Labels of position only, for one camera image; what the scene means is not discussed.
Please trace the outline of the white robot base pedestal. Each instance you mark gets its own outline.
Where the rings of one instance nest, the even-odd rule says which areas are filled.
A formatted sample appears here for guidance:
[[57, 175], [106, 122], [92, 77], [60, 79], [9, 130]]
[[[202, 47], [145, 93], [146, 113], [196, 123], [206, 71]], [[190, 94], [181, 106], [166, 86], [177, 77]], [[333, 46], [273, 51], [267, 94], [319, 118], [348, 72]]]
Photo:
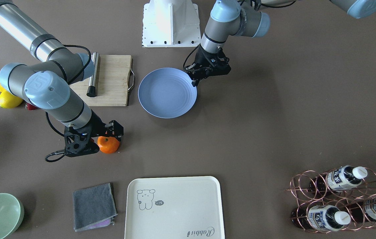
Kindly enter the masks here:
[[200, 44], [198, 5], [191, 0], [150, 0], [143, 6], [142, 47]]

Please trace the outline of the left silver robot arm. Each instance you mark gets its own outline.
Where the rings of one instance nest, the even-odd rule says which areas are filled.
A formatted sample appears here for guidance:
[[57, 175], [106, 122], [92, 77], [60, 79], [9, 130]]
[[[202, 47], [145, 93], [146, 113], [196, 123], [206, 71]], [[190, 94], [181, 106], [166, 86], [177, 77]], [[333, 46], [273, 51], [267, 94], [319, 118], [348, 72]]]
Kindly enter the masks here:
[[[376, 0], [367, 0], [367, 4]], [[376, 80], [376, 9], [353, 18], [336, 0], [217, 0], [182, 64], [190, 89], [277, 89], [282, 80]]]

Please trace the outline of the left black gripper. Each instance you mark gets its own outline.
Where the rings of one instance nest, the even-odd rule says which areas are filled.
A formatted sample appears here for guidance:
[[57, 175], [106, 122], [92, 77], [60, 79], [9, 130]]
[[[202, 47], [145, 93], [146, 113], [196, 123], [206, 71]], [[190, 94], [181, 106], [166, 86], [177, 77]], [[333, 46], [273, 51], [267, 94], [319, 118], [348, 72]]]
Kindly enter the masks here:
[[186, 64], [189, 57], [196, 52], [194, 62], [191, 65], [184, 65], [184, 71], [192, 79], [192, 86], [197, 87], [200, 80], [208, 77], [227, 75], [231, 71], [229, 58], [223, 52], [223, 47], [218, 46], [217, 53], [209, 53], [201, 45], [197, 45], [186, 57]]

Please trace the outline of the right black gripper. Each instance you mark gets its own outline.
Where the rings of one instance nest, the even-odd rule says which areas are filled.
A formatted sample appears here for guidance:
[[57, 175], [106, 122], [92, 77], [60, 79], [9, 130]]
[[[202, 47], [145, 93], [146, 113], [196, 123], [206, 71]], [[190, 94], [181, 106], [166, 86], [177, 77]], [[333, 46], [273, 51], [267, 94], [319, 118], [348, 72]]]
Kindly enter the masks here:
[[91, 138], [99, 136], [114, 137], [120, 142], [123, 135], [124, 128], [117, 121], [112, 120], [105, 124], [97, 114], [92, 114], [88, 123], [79, 129], [75, 129], [72, 126], [65, 127], [64, 155], [75, 157], [97, 153], [100, 148], [95, 142], [91, 141]]

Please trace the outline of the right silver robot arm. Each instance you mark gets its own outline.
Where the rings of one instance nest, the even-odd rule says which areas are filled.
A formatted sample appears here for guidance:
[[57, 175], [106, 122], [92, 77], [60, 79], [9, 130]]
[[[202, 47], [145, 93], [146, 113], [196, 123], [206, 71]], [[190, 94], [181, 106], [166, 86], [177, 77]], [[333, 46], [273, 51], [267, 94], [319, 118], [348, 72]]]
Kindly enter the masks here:
[[104, 123], [70, 88], [96, 74], [91, 52], [72, 53], [11, 0], [0, 0], [0, 27], [23, 45], [40, 63], [28, 66], [10, 63], [0, 70], [0, 84], [6, 92], [44, 110], [64, 125], [65, 147], [50, 153], [75, 157], [97, 153], [93, 138], [104, 136], [121, 141], [123, 126]]

